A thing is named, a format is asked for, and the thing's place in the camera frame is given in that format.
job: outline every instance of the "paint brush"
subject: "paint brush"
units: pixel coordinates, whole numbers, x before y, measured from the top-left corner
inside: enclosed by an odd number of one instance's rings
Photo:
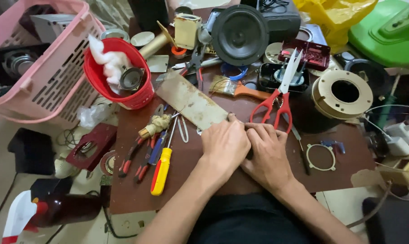
[[[229,95],[232,97],[245,95],[255,97],[260,100],[266,100],[271,96],[270,93],[250,89],[242,85],[240,82],[231,81],[228,77],[221,75],[215,75],[214,80],[211,86],[209,87],[209,92],[212,93],[216,92],[220,94]]]

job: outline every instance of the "red bucket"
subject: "red bucket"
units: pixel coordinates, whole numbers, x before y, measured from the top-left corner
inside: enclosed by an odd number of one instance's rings
[[[104,66],[97,64],[92,53],[87,49],[83,67],[90,84],[105,98],[123,105],[126,109],[139,109],[146,106],[152,100],[155,91],[150,81],[149,67],[143,56],[134,46],[123,39],[112,37],[103,39],[102,42],[104,43],[104,53],[110,51],[124,52],[134,67],[144,69],[143,79],[146,79],[146,82],[139,91],[131,96],[122,97],[115,94],[108,85],[107,77],[104,75]]]

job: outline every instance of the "plastic bag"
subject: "plastic bag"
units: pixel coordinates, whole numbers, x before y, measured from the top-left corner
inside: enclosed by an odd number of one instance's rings
[[[93,105],[90,108],[80,106],[77,109],[77,117],[80,120],[80,126],[86,129],[93,129],[97,124],[107,119],[111,114],[108,104]]]
[[[320,26],[331,52],[348,42],[348,30],[375,7],[378,0],[294,0],[299,11],[310,14],[311,24]]]

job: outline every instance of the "yellow screwdriver handle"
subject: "yellow screwdriver handle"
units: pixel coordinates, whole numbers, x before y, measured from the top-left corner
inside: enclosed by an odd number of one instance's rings
[[[152,179],[152,187],[150,189],[150,193],[154,196],[161,195],[164,190],[165,180],[167,179],[167,174],[169,173],[172,152],[173,150],[170,148],[163,148],[161,158],[156,165],[155,173]]]

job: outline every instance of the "green plastic object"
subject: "green plastic object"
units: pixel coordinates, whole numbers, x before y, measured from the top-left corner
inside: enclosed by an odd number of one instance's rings
[[[377,3],[373,11],[352,26],[349,42],[386,67],[409,69],[409,4],[400,0]]]

